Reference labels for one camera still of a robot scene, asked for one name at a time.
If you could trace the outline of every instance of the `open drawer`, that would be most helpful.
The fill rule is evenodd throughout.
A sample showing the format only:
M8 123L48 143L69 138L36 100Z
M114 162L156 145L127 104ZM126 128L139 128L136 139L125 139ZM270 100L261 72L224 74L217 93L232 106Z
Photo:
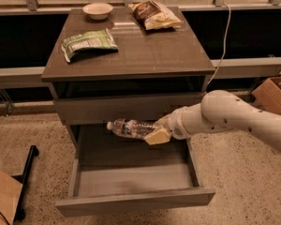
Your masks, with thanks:
M105 124L79 126L65 217L207 205L214 190L200 186L185 141L149 146L120 138Z

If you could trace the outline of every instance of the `wooden cabinet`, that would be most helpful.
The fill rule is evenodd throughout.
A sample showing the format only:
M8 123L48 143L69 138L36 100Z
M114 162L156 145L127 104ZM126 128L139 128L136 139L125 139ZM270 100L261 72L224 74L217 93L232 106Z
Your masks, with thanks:
M186 141L149 146L106 129L121 117L155 121L204 95L214 67L182 12L171 9L185 23L158 31L145 31L125 7L102 22L80 9L69 13L42 74L76 146L68 198L56 203L64 216L205 205L214 196L200 185ZM66 62L64 38L106 27L118 52L88 51Z

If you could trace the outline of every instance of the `speckled floor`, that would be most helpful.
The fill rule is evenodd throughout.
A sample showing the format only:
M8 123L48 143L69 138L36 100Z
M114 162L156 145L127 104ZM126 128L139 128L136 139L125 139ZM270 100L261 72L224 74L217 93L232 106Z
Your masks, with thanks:
M10 117L0 107L0 169L22 173L30 145L39 149L29 179L21 225L44 224L279 224L281 225L281 154L232 130L198 134L193 140L199 176L216 194L208 206L63 217L54 204L67 196L74 146L53 106L17 105Z

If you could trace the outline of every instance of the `drawer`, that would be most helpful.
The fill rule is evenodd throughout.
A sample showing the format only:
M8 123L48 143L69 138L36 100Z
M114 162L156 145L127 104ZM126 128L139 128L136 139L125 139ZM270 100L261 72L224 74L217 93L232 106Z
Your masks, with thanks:
M120 138L104 124L80 126L65 217L207 205L185 141L149 146Z
M117 118L158 120L177 108L200 103L204 93L129 97L56 99L55 109L68 125L90 124Z

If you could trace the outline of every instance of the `green snack bag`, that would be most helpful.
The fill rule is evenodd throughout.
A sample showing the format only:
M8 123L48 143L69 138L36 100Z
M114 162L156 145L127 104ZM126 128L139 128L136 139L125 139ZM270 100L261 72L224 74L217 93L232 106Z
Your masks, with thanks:
M118 50L118 46L107 28L65 38L62 44L68 63L79 51L91 49Z

